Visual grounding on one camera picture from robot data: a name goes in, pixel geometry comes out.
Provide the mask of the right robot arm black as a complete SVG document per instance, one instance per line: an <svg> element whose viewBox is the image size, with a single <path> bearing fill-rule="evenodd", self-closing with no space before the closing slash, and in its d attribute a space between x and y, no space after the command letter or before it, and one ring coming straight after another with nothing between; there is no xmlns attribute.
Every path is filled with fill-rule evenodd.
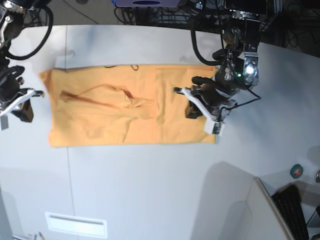
<svg viewBox="0 0 320 240"><path fill-rule="evenodd" d="M20 65L9 66L10 60L24 61L33 57L44 46L53 28L54 15L48 7L49 0L2 0L0 2L0 119L9 114L20 121L31 123L34 113L31 98L44 97L41 90L21 88L25 68ZM16 56L10 53L11 42L19 36L25 26L25 15L38 9L45 11L49 23L39 45L29 54Z"/></svg>

